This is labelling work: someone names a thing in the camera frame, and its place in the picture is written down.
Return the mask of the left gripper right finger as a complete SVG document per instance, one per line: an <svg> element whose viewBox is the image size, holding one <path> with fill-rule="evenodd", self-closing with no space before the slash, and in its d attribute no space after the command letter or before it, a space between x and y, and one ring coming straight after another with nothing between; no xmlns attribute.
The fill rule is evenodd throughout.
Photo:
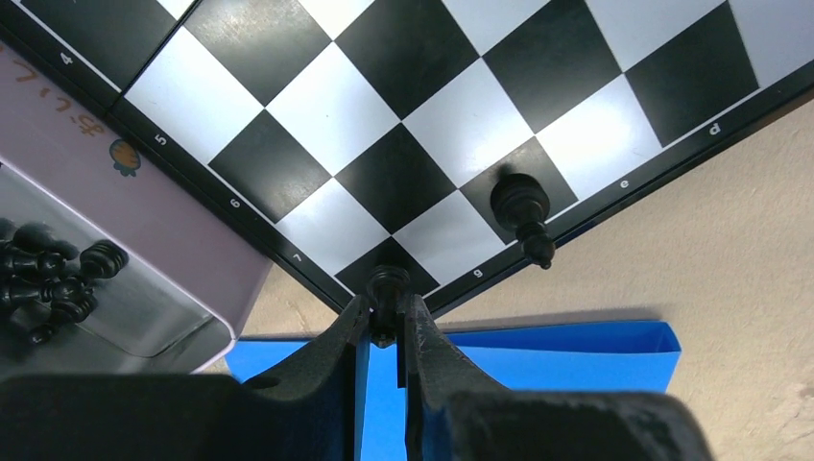
<svg viewBox="0 0 814 461"><path fill-rule="evenodd" d="M710 460L679 400L639 392L513 391L475 365L423 299L397 305L410 460Z"/></svg>

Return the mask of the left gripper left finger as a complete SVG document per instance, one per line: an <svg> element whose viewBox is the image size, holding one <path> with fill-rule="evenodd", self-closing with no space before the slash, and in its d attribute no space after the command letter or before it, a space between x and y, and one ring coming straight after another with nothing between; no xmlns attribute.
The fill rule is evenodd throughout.
<svg viewBox="0 0 814 461"><path fill-rule="evenodd" d="M5 460L356 460L370 303L287 358L226 375L32 375L1 385Z"/></svg>

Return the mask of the black chess rook corner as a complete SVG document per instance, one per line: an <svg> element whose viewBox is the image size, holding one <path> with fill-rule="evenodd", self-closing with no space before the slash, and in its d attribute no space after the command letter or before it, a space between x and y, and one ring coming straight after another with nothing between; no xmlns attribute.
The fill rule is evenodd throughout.
<svg viewBox="0 0 814 461"><path fill-rule="evenodd" d="M402 328L402 301L411 293L409 272L398 266L379 265L370 275L367 292L372 302L371 341L379 349L394 344Z"/></svg>

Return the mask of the black chess piece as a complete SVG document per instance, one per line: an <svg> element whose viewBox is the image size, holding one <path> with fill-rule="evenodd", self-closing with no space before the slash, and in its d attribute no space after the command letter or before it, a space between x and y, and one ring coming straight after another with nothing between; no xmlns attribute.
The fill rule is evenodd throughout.
<svg viewBox="0 0 814 461"><path fill-rule="evenodd" d="M556 246L545 225L550 200L540 183L527 174L506 175L492 189L490 205L495 220L515 235L526 259L542 270L550 269Z"/></svg>

